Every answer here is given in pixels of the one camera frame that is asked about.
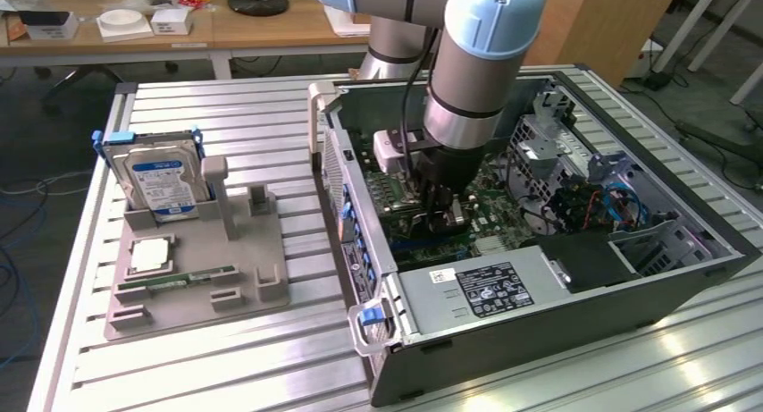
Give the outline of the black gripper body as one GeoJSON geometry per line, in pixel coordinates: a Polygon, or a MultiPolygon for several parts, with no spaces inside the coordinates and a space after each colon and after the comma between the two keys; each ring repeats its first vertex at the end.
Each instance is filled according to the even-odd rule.
{"type": "Polygon", "coordinates": [[[422,150],[415,166],[421,192],[446,188],[462,194],[478,176],[481,148],[459,150],[446,146],[422,150]]]}

